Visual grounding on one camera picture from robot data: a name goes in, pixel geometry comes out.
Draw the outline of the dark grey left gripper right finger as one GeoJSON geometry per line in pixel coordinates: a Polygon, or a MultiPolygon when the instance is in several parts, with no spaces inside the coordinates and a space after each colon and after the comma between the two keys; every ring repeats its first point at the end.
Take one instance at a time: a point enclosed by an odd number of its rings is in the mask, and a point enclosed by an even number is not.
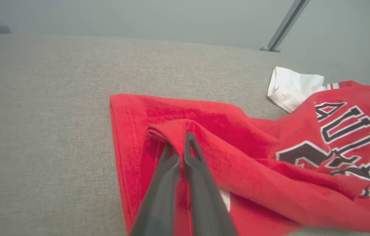
{"type": "Polygon", "coordinates": [[[215,180],[193,133],[185,139],[184,167],[190,185],[194,236],[237,236],[215,180]]]}

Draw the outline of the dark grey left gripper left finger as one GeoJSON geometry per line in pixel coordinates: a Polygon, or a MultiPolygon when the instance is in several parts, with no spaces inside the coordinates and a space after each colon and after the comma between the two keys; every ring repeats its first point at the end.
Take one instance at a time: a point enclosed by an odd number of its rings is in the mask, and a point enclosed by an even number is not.
{"type": "Polygon", "coordinates": [[[130,236],[173,236],[175,189],[180,181],[180,157],[166,143],[130,236]]]}

